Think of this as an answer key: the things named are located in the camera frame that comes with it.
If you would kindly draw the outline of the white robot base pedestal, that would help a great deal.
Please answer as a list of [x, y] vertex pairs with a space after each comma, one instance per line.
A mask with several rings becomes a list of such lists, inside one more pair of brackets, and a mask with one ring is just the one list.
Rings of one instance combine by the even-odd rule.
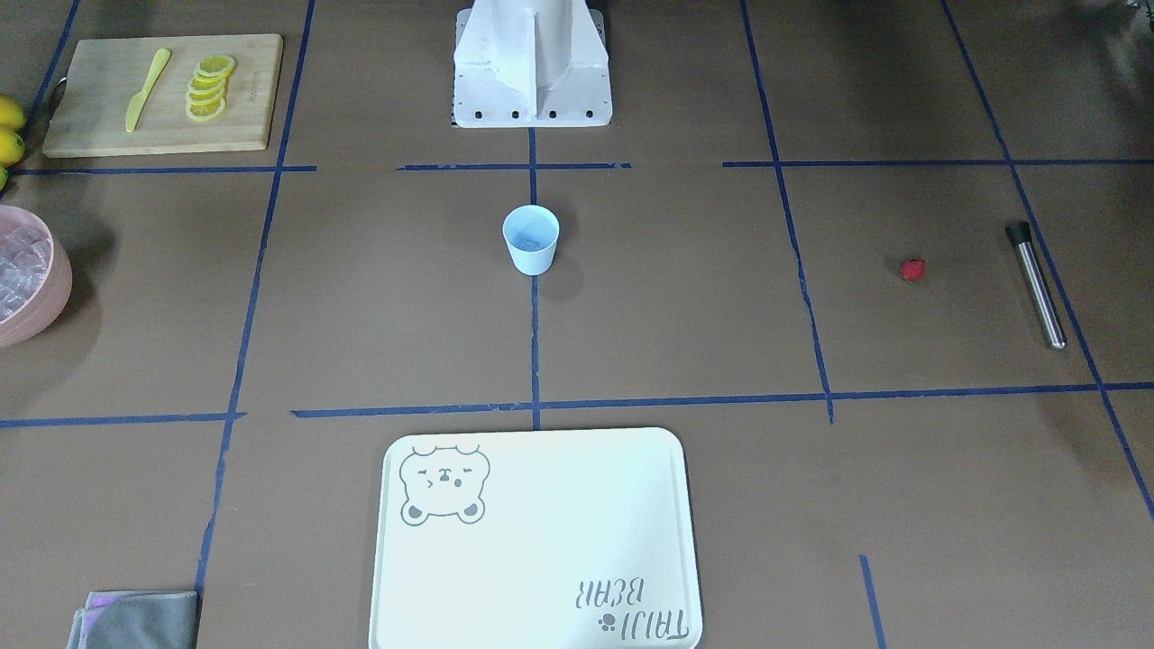
[[454, 37], [454, 126], [610, 124], [604, 15], [585, 1], [474, 1], [457, 13]]

